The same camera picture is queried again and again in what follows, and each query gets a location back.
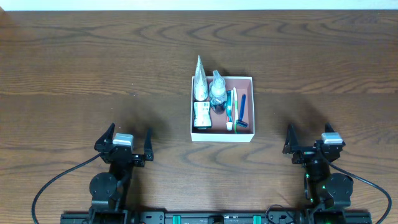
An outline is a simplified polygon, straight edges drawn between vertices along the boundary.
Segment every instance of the wooden table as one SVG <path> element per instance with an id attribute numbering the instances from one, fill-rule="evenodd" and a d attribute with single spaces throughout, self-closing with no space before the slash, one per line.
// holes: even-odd
<path id="1" fill-rule="evenodd" d="M 0 222 L 31 223 L 52 177 L 96 154 L 112 123 L 155 161 L 134 170 L 129 206 L 265 210 L 305 202 L 304 170 L 282 154 L 287 124 L 303 144 L 329 121 L 347 146 L 335 164 L 398 202 L 396 11 L 8 12 L 0 18 Z M 192 143 L 191 76 L 253 77 L 250 143 Z M 86 211 L 101 159 L 54 182 L 40 223 Z M 374 222 L 387 200 L 354 182 L 351 208 Z M 384 223 L 397 223 L 393 207 Z"/>

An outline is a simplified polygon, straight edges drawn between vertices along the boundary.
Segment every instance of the open box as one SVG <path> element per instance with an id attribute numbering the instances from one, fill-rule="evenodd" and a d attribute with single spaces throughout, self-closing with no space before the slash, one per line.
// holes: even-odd
<path id="1" fill-rule="evenodd" d="M 234 87 L 238 92 L 238 113 L 241 109 L 242 96 L 246 94 L 246 102 L 244 106 L 243 121 L 248 124 L 246 128 L 236 126 L 237 134 L 234 131 L 227 131 L 226 129 L 226 110 L 223 114 L 216 114 L 210 108 L 211 128 L 197 129 L 193 127 L 194 111 L 193 103 L 193 82 L 195 77 L 192 77 L 191 89 L 191 138 L 192 141 L 218 141 L 218 142 L 249 142 L 254 136 L 254 98 L 253 98 L 253 84 L 251 77 L 223 77 L 225 79 L 225 87 L 227 90 L 232 90 Z M 213 77 L 207 77 L 207 84 L 213 81 Z M 232 117 L 235 122 L 235 105 L 232 109 Z"/>

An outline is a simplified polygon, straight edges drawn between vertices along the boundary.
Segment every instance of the white wall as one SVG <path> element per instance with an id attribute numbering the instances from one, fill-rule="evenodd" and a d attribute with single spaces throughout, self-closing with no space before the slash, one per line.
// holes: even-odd
<path id="1" fill-rule="evenodd" d="M 0 0 L 5 11 L 398 9 L 398 0 Z"/>

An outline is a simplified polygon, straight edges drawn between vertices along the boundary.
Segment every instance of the black wire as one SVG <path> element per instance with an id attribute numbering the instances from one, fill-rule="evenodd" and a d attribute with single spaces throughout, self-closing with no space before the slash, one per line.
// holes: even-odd
<path id="1" fill-rule="evenodd" d="M 331 166 L 331 167 L 334 168 L 335 170 L 338 170 L 338 171 L 340 171 L 340 172 L 342 172 L 342 173 L 344 173 L 344 174 L 346 174 L 346 175 L 348 175 L 348 176 L 350 176 L 350 177 L 352 177 L 352 178 L 355 178 L 355 179 L 357 179 L 357 180 L 360 180 L 360 181 L 364 182 L 365 184 L 369 184 L 370 186 L 374 187 L 375 189 L 380 190 L 380 191 L 387 197 L 387 199 L 388 199 L 388 206 L 387 206 L 387 209 L 386 209 L 386 211 L 384 212 L 383 216 L 379 219 L 379 221 L 376 222 L 376 224 L 382 223 L 382 222 L 384 221 L 384 219 L 386 219 L 386 217 L 388 216 L 388 213 L 390 212 L 391 207 L 392 207 L 392 200 L 391 200 L 391 197 L 390 197 L 390 195 L 388 194 L 388 192 L 387 192 L 386 190 L 384 190 L 383 188 L 381 188 L 380 186 L 378 186 L 378 185 L 376 185 L 376 184 L 374 184 L 374 183 L 372 183 L 372 182 L 370 182 L 370 181 L 368 181 L 368 180 L 366 180 L 366 179 L 364 179 L 364 178 L 362 178 L 362 177 L 358 177 L 358 176 L 355 175 L 355 174 L 352 174 L 352 173 L 350 173 L 350 172 L 347 172 L 347 171 L 345 171 L 345 170 L 343 170 L 343 169 L 341 169 L 341 168 L 339 168 L 339 167 L 333 165 L 333 164 L 332 164 L 331 162 L 329 162 L 329 160 L 327 160 L 326 157 L 323 155 L 322 149 L 321 149 L 321 153 L 320 153 L 320 154 L 321 154 L 322 158 L 329 164 L 329 166 Z"/>
<path id="2" fill-rule="evenodd" d="M 93 162 L 96 158 L 98 158 L 101 155 L 101 153 L 99 153 L 98 155 L 96 155 L 95 157 L 92 157 L 91 159 L 87 160 L 84 163 L 81 163 L 75 167 L 72 167 L 64 172 L 62 172 L 61 174 L 57 175 L 56 177 L 54 177 L 53 179 L 51 179 L 50 181 L 48 181 L 37 193 L 35 199 L 33 199 L 33 203 L 32 203 L 32 218 L 33 218 L 33 222 L 35 224 L 39 224 L 39 221 L 37 221 L 37 217 L 36 217 L 36 212 L 35 212 L 35 207 L 36 207 L 36 203 L 37 203 L 37 199 L 39 199 L 39 196 L 43 193 L 43 191 L 50 185 L 52 184 L 52 182 L 56 181 L 58 178 L 62 177 L 63 175 L 74 171 L 75 169 L 81 168 L 82 166 L 89 164 L 91 162 Z"/>
<path id="3" fill-rule="evenodd" d="M 271 220 L 269 219 L 269 217 L 268 217 L 269 210 L 270 210 L 272 207 L 275 207 L 275 206 L 279 206 L 279 207 L 281 207 L 282 209 L 284 209 L 284 211 L 286 212 L 286 214 L 293 220 L 292 222 L 289 222 L 289 223 L 287 223 L 287 224 L 294 223 L 294 218 L 293 218 L 293 216 L 292 216 L 291 214 L 289 214 L 289 212 L 287 211 L 287 209 L 286 209 L 285 207 L 283 207 L 283 206 L 281 206 L 281 205 L 278 205 L 278 204 L 274 204 L 274 205 L 271 205 L 270 207 L 268 207 L 268 209 L 267 209 L 267 211 L 266 211 L 266 218 L 268 219 L 268 222 L 270 222 L 271 224 L 275 224 L 275 223 L 274 223 L 273 221 L 271 221 Z"/>

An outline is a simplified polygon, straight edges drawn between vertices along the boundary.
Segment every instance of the green tape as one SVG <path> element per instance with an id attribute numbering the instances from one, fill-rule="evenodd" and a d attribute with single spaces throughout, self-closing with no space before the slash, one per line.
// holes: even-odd
<path id="1" fill-rule="evenodd" d="M 174 215 L 173 216 L 173 224 L 181 224 L 181 216 Z"/>
<path id="2" fill-rule="evenodd" d="M 253 216 L 253 224 L 261 224 L 261 216 L 254 215 Z"/>

